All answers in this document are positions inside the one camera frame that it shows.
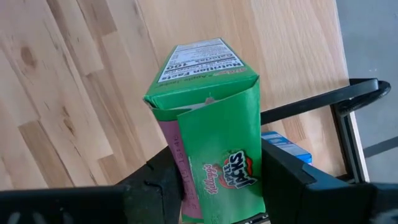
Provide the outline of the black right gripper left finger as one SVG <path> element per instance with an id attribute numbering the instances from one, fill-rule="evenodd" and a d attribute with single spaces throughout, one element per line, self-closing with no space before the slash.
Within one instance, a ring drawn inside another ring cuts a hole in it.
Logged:
<path id="1" fill-rule="evenodd" d="M 182 199 L 166 147 L 115 185 L 0 191 L 0 224 L 178 224 Z"/>

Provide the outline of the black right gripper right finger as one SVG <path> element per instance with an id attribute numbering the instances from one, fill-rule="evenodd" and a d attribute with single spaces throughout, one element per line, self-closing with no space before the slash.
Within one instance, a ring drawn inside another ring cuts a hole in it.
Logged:
<path id="1" fill-rule="evenodd" d="M 349 184 L 262 141 L 271 224 L 398 224 L 398 184 Z"/>

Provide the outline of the blue Rice Krispies cereal box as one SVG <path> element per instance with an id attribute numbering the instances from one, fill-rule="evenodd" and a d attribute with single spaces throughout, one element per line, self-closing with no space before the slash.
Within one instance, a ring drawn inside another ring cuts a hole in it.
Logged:
<path id="1" fill-rule="evenodd" d="M 312 155 L 308 151 L 288 140 L 278 132 L 269 131 L 262 133 L 261 138 L 266 140 L 268 143 L 284 150 L 285 152 L 297 157 L 305 163 L 312 165 Z"/>

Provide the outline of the green Apple Jacks cereal box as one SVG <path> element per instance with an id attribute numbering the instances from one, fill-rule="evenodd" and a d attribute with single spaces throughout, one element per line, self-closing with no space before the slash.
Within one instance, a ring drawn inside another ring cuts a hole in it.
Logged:
<path id="1" fill-rule="evenodd" d="M 223 39 L 175 46 L 144 101 L 183 179 L 184 222 L 265 212 L 259 75 Z"/>

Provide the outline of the wooden shelf with black frame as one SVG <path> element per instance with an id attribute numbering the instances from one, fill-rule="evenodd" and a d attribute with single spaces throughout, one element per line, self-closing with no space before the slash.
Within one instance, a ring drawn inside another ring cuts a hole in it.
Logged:
<path id="1" fill-rule="evenodd" d="M 143 113 L 134 140 L 157 154 L 169 148 L 144 95 L 177 45 L 223 39 L 259 75 L 260 119 L 312 154 L 339 159 L 331 113 L 361 93 L 351 84 L 335 0 L 137 0 L 150 46 L 134 60 Z"/>

